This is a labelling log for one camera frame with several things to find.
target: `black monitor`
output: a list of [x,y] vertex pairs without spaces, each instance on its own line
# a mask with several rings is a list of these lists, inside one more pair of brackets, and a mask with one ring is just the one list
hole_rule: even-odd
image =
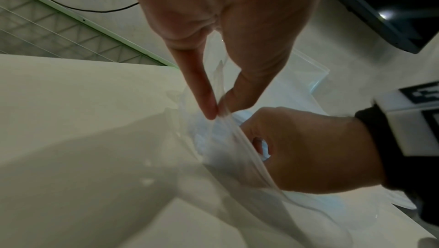
[[393,46],[419,53],[439,31],[439,0],[339,0]]

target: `plastic sheet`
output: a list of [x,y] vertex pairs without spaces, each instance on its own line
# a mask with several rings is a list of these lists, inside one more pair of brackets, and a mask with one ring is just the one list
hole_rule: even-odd
[[[227,63],[227,56],[218,61],[210,78],[217,101],[225,93],[225,67],[232,64]],[[288,88],[289,95],[283,98],[284,106],[320,113],[322,110],[310,98],[309,89],[294,83],[297,87]],[[277,84],[277,93],[282,94],[279,85],[286,85]],[[276,186],[263,164],[263,156],[256,152],[239,128],[239,124],[251,116],[252,110],[234,114],[227,108],[220,110],[221,117],[207,120],[190,90],[186,89],[180,104],[181,136],[192,142],[196,157],[231,196],[254,216],[305,247],[350,247],[352,240],[345,228],[323,211],[287,198]]]

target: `black cable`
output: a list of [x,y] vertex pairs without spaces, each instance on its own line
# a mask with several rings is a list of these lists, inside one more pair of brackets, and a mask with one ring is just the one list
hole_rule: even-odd
[[64,5],[64,4],[62,4],[62,3],[58,2],[58,1],[55,1],[55,0],[50,0],[50,1],[52,1],[53,3],[56,3],[58,5],[61,5],[61,6],[65,7],[65,8],[69,8],[69,9],[76,10],[76,11],[81,11],[81,12],[91,12],[91,13],[113,13],[113,12],[119,12],[119,11],[123,11],[123,10],[129,9],[129,8],[134,7],[134,6],[139,4],[138,2],[136,2],[134,4],[131,4],[131,5],[128,5],[126,7],[119,8],[119,9],[107,10],[107,11],[96,11],[96,10],[87,10],[87,9],[79,9],[79,8],[70,7],[70,6]]

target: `metal grid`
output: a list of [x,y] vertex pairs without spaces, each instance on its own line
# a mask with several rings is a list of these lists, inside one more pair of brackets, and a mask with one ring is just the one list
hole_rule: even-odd
[[0,0],[0,54],[159,65],[37,0]]

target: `human hand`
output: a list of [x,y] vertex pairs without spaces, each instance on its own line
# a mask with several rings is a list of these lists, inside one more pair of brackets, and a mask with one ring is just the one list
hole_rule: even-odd
[[375,144],[356,118],[261,108],[241,129],[259,153],[266,141],[265,167],[282,190],[323,194],[384,183]]
[[223,101],[231,112],[251,107],[284,67],[293,43],[319,0],[139,0],[151,28],[165,41],[204,113],[218,113],[203,67],[206,37],[222,33],[241,68]]

